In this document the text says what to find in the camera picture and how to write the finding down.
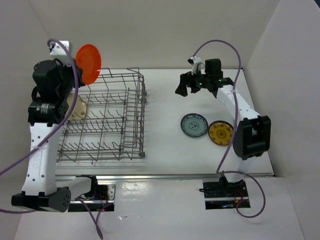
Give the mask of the orange plate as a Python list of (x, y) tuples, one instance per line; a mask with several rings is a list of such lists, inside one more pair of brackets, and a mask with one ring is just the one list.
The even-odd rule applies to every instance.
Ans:
[(102, 59), (96, 46), (87, 43), (76, 53), (76, 63), (82, 69), (82, 82), (85, 85), (93, 84), (100, 75)]

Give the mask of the cream plate small motifs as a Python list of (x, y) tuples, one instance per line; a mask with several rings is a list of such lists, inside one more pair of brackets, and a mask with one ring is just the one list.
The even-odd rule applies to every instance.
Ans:
[[(67, 104), (68, 104), (68, 110), (67, 113), (69, 112), (73, 101), (75, 98), (75, 94), (72, 92), (69, 94), (67, 98)], [(73, 108), (73, 111), (71, 112), (69, 118), (67, 119), (68, 121), (80, 121), (83, 120), (86, 116), (87, 113), (87, 105), (85, 101), (78, 95), (76, 98), (76, 103)]]

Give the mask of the blue patterned plate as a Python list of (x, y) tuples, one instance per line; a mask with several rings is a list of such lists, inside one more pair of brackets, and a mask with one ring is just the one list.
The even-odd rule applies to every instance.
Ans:
[(202, 115), (189, 113), (181, 119), (180, 128), (190, 138), (201, 138), (207, 133), (209, 124)]

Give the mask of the yellow patterned plate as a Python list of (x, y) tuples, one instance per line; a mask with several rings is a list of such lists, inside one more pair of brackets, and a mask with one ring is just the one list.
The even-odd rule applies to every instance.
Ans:
[(234, 127), (223, 120), (212, 122), (208, 127), (209, 138), (219, 146), (227, 146), (233, 136)]

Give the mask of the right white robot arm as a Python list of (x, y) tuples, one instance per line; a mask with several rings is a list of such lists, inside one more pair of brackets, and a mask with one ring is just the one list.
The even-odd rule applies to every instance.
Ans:
[[(252, 157), (260, 157), (270, 148), (271, 119), (255, 111), (236, 89), (236, 81), (224, 77), (222, 63), (218, 58), (202, 61), (197, 56), (188, 60), (191, 71), (180, 75), (175, 93), (186, 97), (202, 89), (208, 90), (219, 100), (233, 117), (233, 129), (227, 141), (227, 150), (233, 151), (230, 170), (222, 170), (223, 163), (217, 167), (219, 192), (231, 196), (244, 184), (242, 176), (246, 171), (245, 162)], [(200, 65), (204, 63), (204, 72)]]

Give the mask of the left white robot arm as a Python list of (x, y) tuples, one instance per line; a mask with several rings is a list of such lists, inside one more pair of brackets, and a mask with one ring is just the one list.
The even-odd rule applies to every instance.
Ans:
[(28, 107), (31, 135), (28, 169), (21, 192), (11, 197), (11, 205), (29, 211), (65, 212), (79, 195), (95, 199), (100, 192), (92, 177), (76, 177), (68, 186), (58, 187), (56, 161), (65, 121), (73, 110), (68, 103), (72, 90), (84, 86), (82, 69), (55, 58), (33, 67), (32, 102)]

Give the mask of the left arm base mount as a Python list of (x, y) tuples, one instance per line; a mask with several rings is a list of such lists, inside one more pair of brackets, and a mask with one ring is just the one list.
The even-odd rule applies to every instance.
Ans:
[(86, 212), (86, 207), (79, 201), (81, 199), (92, 212), (113, 212), (115, 209), (116, 184), (114, 182), (93, 183), (89, 192), (79, 195), (71, 201), (68, 212)]

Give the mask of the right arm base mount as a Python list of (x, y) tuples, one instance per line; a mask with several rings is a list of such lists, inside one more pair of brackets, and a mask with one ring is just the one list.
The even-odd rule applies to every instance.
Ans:
[(223, 189), (222, 183), (218, 181), (203, 182), (203, 187), (198, 191), (203, 193), (206, 210), (250, 208), (249, 194), (246, 183), (242, 180), (239, 184)]

